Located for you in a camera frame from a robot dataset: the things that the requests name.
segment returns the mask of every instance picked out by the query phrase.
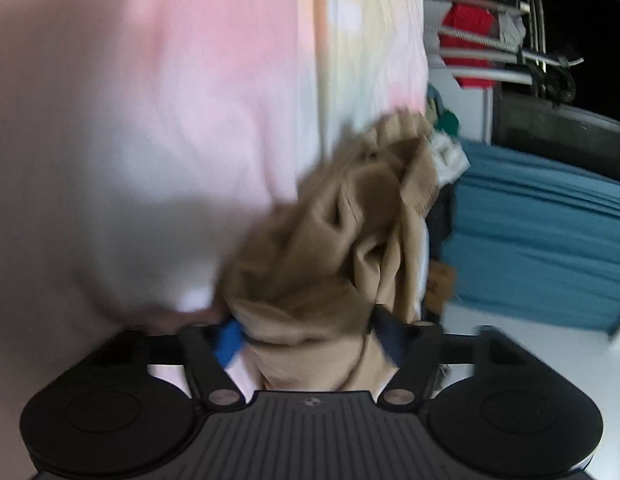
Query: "yellow fabric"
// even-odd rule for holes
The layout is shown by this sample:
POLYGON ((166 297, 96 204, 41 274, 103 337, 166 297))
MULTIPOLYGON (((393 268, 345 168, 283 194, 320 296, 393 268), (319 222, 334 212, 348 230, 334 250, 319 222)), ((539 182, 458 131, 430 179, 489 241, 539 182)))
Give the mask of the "yellow fabric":
POLYGON ((401 112, 351 140, 229 266, 224 296, 268 387, 374 392, 388 377, 367 325, 375 303, 414 320, 419 218, 438 189, 428 133, 401 112))

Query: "red garment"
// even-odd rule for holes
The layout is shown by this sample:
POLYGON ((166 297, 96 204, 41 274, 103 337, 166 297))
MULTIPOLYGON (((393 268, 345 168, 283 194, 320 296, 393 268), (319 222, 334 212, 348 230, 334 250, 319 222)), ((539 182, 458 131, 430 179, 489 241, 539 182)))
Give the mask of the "red garment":
MULTIPOLYGON (((492 28, 496 23, 496 19, 490 12, 481 7, 472 7, 462 4, 453 4, 452 8, 445 15, 442 25, 448 27, 459 28, 461 30, 467 30, 468 32, 474 32, 482 36, 490 36, 492 28)), ((450 48, 486 48, 485 46, 472 43, 472 41, 460 40, 458 38, 452 38, 439 34, 439 42, 441 47, 450 48)), ((446 65, 461 65, 461 66, 478 66, 491 68, 490 61, 480 59, 457 59, 445 57, 443 62, 446 65)), ((471 77, 457 77, 456 81, 461 88, 490 88, 495 85, 495 82, 489 79, 475 79, 471 77)))

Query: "black circular cover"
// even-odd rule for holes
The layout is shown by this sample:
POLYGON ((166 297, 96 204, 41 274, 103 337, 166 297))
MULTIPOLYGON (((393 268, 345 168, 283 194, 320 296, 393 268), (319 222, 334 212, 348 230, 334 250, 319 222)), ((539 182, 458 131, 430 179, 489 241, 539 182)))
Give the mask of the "black circular cover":
POLYGON ((603 432, 588 396, 569 383, 470 377, 432 399, 427 423, 457 460, 517 478, 561 475, 586 460, 603 432))
POLYGON ((190 399, 176 386, 104 372, 51 384, 28 402, 20 427, 38 465, 101 476, 157 463, 183 443, 194 421, 190 399))

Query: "brown object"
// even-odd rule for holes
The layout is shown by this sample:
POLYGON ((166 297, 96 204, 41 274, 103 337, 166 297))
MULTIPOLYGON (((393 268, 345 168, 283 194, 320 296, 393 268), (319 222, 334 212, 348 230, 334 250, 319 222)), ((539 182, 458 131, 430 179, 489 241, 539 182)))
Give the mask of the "brown object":
POLYGON ((443 304, 455 292, 456 270, 442 262, 431 260, 427 270, 424 306, 434 314, 443 314, 443 304))
POLYGON ((267 387, 374 392, 391 373, 367 324, 375 303, 414 320, 438 190, 429 128, 401 112, 350 140, 229 266, 224 297, 267 387))

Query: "green object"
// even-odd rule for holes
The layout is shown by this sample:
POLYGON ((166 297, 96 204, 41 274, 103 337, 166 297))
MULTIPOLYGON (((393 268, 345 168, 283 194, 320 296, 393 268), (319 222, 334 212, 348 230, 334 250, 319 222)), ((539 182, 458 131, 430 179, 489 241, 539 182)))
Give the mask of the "green object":
POLYGON ((443 110, 434 128, 444 131, 451 139, 456 139, 459 135, 459 119, 450 110, 443 110))

